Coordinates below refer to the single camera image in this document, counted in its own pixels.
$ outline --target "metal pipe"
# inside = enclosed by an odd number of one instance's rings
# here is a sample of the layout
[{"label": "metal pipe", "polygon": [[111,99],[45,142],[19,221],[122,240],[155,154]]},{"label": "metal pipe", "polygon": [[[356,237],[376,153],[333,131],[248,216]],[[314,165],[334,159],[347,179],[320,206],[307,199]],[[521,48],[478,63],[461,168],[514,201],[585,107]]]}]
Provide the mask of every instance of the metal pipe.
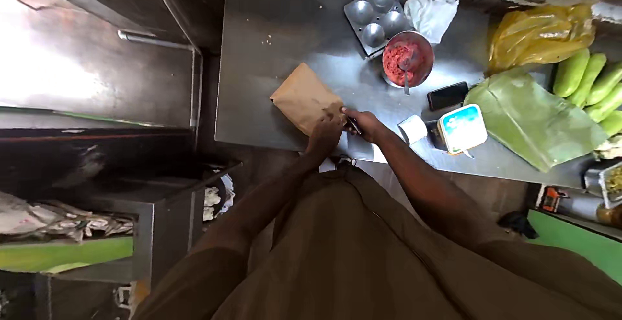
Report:
[{"label": "metal pipe", "polygon": [[190,128],[194,133],[192,149],[198,149],[198,126],[201,120],[201,99],[203,92],[203,57],[192,52],[192,85],[190,90]]},{"label": "metal pipe", "polygon": [[156,46],[180,48],[180,49],[187,49],[189,51],[194,51],[194,47],[192,47],[190,44],[174,43],[174,42],[169,42],[169,41],[161,40],[157,38],[138,36],[136,34],[132,34],[124,30],[118,30],[117,34],[119,35],[119,38],[128,40],[130,42],[155,44]]},{"label": "metal pipe", "polygon": [[188,35],[188,29],[185,28],[184,24],[181,22],[180,17],[182,16],[182,14],[179,12],[179,9],[175,5],[175,1],[174,0],[162,0],[162,1],[164,2],[164,5],[166,5],[166,7],[168,8],[168,12],[170,12],[170,14],[173,16],[173,19],[175,19],[177,26],[179,26],[183,34],[186,36],[186,39],[188,39],[192,47],[194,47],[195,51],[197,51],[198,54],[203,55],[201,53],[201,49],[198,47],[196,42],[194,42],[192,38],[190,37],[190,35]]}]

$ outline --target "hand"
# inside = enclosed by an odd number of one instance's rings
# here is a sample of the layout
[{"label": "hand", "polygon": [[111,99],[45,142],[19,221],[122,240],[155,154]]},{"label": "hand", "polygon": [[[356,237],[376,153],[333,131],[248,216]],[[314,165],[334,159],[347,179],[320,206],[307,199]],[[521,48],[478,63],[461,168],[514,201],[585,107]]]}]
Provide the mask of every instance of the hand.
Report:
[{"label": "hand", "polygon": [[328,157],[339,142],[341,131],[343,130],[343,120],[339,115],[327,114],[320,118],[315,125],[309,144],[305,150],[305,156],[313,159],[317,166]]},{"label": "hand", "polygon": [[[354,111],[353,109],[346,109],[345,107],[341,108],[341,111],[346,114],[350,118],[354,118],[358,123],[358,126],[361,128],[363,138],[370,143],[376,144],[378,141],[380,134],[385,130],[388,130],[382,122],[380,122],[376,116],[369,112],[359,112]],[[354,130],[349,128],[346,131],[353,133]]]}]

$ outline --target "yellow plastic bag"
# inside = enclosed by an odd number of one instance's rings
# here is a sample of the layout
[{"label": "yellow plastic bag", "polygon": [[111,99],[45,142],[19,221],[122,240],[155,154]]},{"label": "yellow plastic bag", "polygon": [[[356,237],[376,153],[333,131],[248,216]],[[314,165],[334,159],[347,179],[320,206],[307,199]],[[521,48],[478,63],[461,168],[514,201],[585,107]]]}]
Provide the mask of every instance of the yellow plastic bag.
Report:
[{"label": "yellow plastic bag", "polygon": [[530,62],[569,58],[594,41],[591,5],[541,6],[505,14],[494,33],[488,75]]}]

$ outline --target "red chutney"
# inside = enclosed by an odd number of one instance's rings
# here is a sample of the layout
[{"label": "red chutney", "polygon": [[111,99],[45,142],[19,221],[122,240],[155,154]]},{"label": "red chutney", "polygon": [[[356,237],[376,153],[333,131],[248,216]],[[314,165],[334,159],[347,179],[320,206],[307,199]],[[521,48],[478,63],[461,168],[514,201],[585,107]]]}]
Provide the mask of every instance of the red chutney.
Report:
[{"label": "red chutney", "polygon": [[400,86],[404,86],[404,71],[399,68],[399,63],[405,59],[413,57],[413,61],[410,64],[408,70],[408,82],[414,83],[412,80],[419,68],[419,65],[423,62],[421,54],[419,54],[419,46],[416,43],[403,43],[400,42],[390,49],[385,49],[383,53],[383,67],[387,77]]}]

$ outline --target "brown paper bag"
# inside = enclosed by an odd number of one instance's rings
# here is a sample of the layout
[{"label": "brown paper bag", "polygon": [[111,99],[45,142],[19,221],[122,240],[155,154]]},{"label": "brown paper bag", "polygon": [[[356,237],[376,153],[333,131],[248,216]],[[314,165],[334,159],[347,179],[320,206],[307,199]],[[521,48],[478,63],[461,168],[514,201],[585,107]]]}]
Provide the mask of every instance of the brown paper bag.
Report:
[{"label": "brown paper bag", "polygon": [[327,113],[339,115],[345,123],[341,98],[331,92],[304,62],[296,67],[270,99],[306,135],[311,135],[315,124]]}]

